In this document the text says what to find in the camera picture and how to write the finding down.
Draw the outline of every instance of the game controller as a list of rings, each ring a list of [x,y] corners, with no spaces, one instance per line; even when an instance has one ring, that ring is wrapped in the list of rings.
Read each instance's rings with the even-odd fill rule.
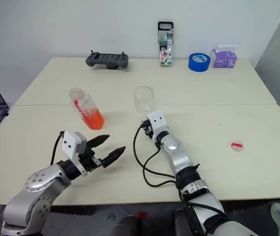
[[[103,54],[98,52],[93,52],[85,60],[88,66],[94,66],[96,64],[106,65],[107,69],[114,70],[119,66],[121,68],[127,68],[128,66],[128,55],[122,52],[121,54]]]

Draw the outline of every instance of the white table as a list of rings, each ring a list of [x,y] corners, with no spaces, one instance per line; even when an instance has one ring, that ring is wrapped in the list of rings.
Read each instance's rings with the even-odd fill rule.
[[[83,58],[53,58],[19,99],[0,127],[0,204],[22,188],[25,179],[50,163],[53,146],[62,129],[80,131],[87,138],[110,134],[96,148],[98,158],[127,146],[106,169],[73,181],[55,201],[58,205],[178,201],[173,185],[147,186],[132,153],[132,140],[140,124],[133,91],[154,88],[159,109],[194,163],[201,177],[221,200],[280,197],[280,108],[247,60],[234,69],[210,68],[192,72],[186,60],[160,68],[152,59],[132,59],[128,70],[87,67]],[[69,105],[69,89],[89,92],[105,125],[89,130]],[[230,147],[241,141],[244,150]],[[142,162],[155,151],[143,133],[137,140]],[[66,155],[60,145],[56,162]],[[148,166],[170,173],[160,153]],[[148,178],[153,183],[163,177]]]
[[[103,158],[126,145],[124,154],[106,169],[73,181],[56,200],[57,205],[111,204],[178,201],[174,185],[147,186],[142,169],[132,152],[132,139],[139,125],[137,113],[125,107],[100,106],[106,123],[92,131],[70,105],[16,106],[0,129],[0,204],[17,194],[25,179],[49,165],[59,131],[80,131],[86,137],[110,134],[96,149]],[[194,163],[200,163],[201,177],[220,200],[280,197],[280,108],[278,105],[184,105],[162,106],[175,136]],[[235,152],[231,142],[243,142]],[[143,134],[137,140],[137,153],[144,160],[155,152]],[[66,155],[59,144],[56,162]],[[159,154],[148,166],[170,174],[165,155]],[[153,183],[164,180],[148,174]]]
[[[84,58],[53,58],[17,105],[66,105],[69,90],[79,87],[97,105],[133,110],[133,92],[143,85],[154,89],[159,105],[276,103],[248,60],[238,60],[233,69],[199,73],[188,68],[188,60],[164,68],[156,59],[131,59],[127,70],[108,70],[104,65],[88,67]]]

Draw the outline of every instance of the black cable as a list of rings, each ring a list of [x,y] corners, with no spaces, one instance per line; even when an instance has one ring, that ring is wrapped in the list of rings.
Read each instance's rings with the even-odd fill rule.
[[[179,194],[179,198],[180,198],[180,201],[185,204],[185,205],[188,205],[190,207],[201,207],[201,208],[205,208],[205,209],[208,209],[208,210],[212,210],[212,211],[215,211],[216,213],[220,214],[221,216],[223,216],[225,219],[227,219],[227,216],[226,214],[215,208],[215,207],[212,207],[212,206],[208,206],[208,205],[204,205],[204,204],[199,204],[199,203],[191,203],[191,202],[188,202],[188,201],[185,201],[181,195],[181,192],[180,192],[180,189],[178,190],[178,194]]]
[[[167,181],[162,182],[162,183],[159,183],[159,184],[151,184],[151,183],[147,180],[147,178],[146,178],[146,176],[145,176],[145,167],[146,167],[146,164],[149,162],[149,160],[151,160],[154,156],[156,156],[156,155],[160,152],[160,150],[161,150],[161,149],[158,149],[158,151],[157,151],[156,153],[154,153],[152,156],[150,156],[150,157],[146,160],[146,162],[145,162],[144,165],[143,165],[144,167],[142,168],[142,174],[143,174],[144,181],[147,183],[147,185],[149,185],[150,187],[153,187],[153,188],[160,187],[160,186],[162,186],[162,185],[164,185],[164,184],[167,184],[167,183],[175,183],[175,184],[176,184],[176,182],[175,182],[174,180],[167,180]]]
[[[56,148],[57,148],[58,142],[59,142],[60,138],[63,136],[63,134],[64,134],[64,131],[61,131],[61,132],[59,133],[59,135],[58,135],[58,138],[56,139],[56,142],[55,142],[55,145],[54,145],[54,149],[53,149],[51,164],[50,164],[50,165],[52,165],[52,164],[54,163]]]
[[[155,174],[155,175],[158,175],[158,176],[166,176],[166,177],[170,177],[170,178],[175,178],[175,176],[172,176],[172,175],[168,175],[168,174],[163,174],[163,173],[159,173],[159,172],[152,171],[152,170],[146,168],[146,167],[139,161],[139,159],[138,159],[138,157],[137,157],[137,154],[136,154],[136,138],[137,138],[137,136],[138,136],[139,131],[140,131],[141,128],[142,128],[142,127],[140,126],[140,127],[137,129],[136,134],[135,134],[135,137],[134,137],[134,141],[133,141],[134,156],[135,156],[135,159],[136,159],[136,161],[138,162],[138,164],[139,164],[142,168],[144,168],[146,171],[148,171],[148,172],[150,172],[150,173],[152,173],[152,174]]]

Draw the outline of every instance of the purple tissue box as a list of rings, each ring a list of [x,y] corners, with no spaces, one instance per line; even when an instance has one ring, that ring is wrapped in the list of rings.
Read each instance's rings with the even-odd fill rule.
[[[237,56],[233,52],[215,52],[215,49],[211,53],[211,65],[213,68],[233,68],[237,60]]]

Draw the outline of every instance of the shoe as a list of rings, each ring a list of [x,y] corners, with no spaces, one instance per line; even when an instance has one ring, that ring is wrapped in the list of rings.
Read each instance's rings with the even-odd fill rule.
[[[271,205],[271,216],[278,227],[278,235],[280,236],[280,203],[273,203]]]

